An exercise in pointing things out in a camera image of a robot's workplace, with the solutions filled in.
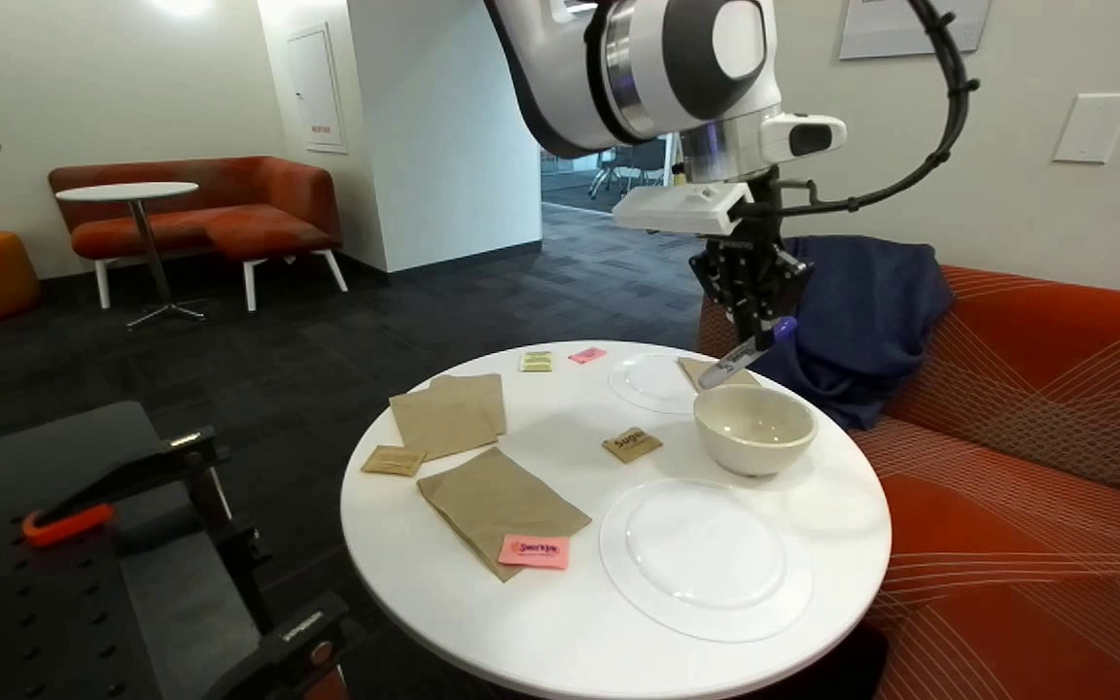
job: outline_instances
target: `orange sofa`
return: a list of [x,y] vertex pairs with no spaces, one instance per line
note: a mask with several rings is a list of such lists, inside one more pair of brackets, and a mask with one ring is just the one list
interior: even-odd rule
[[[855,436],[894,517],[880,698],[1120,698],[1120,292],[943,280],[926,366]],[[698,348],[732,348],[714,302]]]
[[[194,195],[147,201],[158,254],[213,248],[239,265],[245,307],[258,310],[252,270],[269,257],[318,254],[346,292],[335,246],[339,210],[321,167],[238,157],[238,161],[163,161],[163,162],[83,162],[54,167],[51,189],[99,183],[186,178]],[[57,201],[77,257],[93,261],[97,302],[107,307],[107,265],[142,257],[125,201]]]

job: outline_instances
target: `wall outlet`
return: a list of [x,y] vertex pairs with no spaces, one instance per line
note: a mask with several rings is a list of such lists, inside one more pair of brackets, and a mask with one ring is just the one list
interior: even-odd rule
[[1120,140],[1120,95],[1076,95],[1052,161],[1107,162],[1117,140]]

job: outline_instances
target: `cushion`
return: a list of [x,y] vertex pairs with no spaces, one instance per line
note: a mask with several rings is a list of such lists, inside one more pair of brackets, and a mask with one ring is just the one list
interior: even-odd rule
[[855,441],[894,517],[880,621],[969,586],[1120,576],[1120,491],[907,419]]
[[[206,248],[206,219],[213,210],[168,210],[147,215],[147,230],[154,235],[154,248]],[[136,219],[93,219],[68,235],[77,257],[141,257]]]
[[307,248],[331,248],[335,235],[315,230],[277,208],[224,208],[206,219],[206,237],[232,261],[282,257]]
[[891,641],[880,698],[1120,698],[1120,576],[920,608]]
[[956,307],[891,411],[1120,488],[1120,292],[943,275]]

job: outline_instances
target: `cardboard piece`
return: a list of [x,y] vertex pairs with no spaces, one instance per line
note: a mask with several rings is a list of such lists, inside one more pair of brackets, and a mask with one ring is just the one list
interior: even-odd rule
[[491,447],[508,424],[496,375],[434,376],[421,393],[392,397],[390,407],[405,447],[431,458]]
[[[688,376],[688,386],[698,393],[698,376],[709,375],[709,366],[714,361],[698,361],[698,357],[676,357],[680,375]],[[728,376],[724,386],[757,386],[757,376],[751,370],[738,370],[733,376]]]
[[604,441],[604,453],[609,453],[619,462],[632,462],[632,458],[643,458],[643,454],[650,454],[658,447],[666,447],[666,445],[658,436],[650,436],[650,432],[636,432],[636,429],[630,429],[630,432],[622,432],[613,441]]
[[551,375],[551,353],[548,349],[527,349],[519,370],[523,375]]
[[414,471],[429,462],[429,453],[407,453],[407,447],[392,447],[379,445],[370,453],[370,458],[361,462],[365,476],[392,476],[392,480],[414,480]]
[[583,508],[569,506],[496,447],[456,471],[421,480],[414,491],[496,578],[516,576],[516,568],[496,563],[504,538],[571,538],[591,524]]

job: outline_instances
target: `black carpet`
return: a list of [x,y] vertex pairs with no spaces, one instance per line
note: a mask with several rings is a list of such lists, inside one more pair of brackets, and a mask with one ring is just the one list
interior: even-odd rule
[[405,682],[422,698],[501,698],[421,652],[357,590],[339,534],[346,458],[392,393],[491,349],[691,348],[691,254],[697,237],[548,208],[540,246],[390,280],[346,265],[351,294],[318,261],[265,265],[258,316],[245,316],[238,265],[168,261],[169,289],[208,319],[141,329],[125,319],[151,302],[142,270],[111,272],[115,310],[97,310],[89,275],[51,280],[33,310],[0,322],[0,432],[107,401],[141,401],[163,436],[208,424],[229,447],[221,476],[238,517],[273,548],[269,608],[282,618],[339,586],[373,630],[357,648],[370,673],[353,670],[361,698],[396,698]]

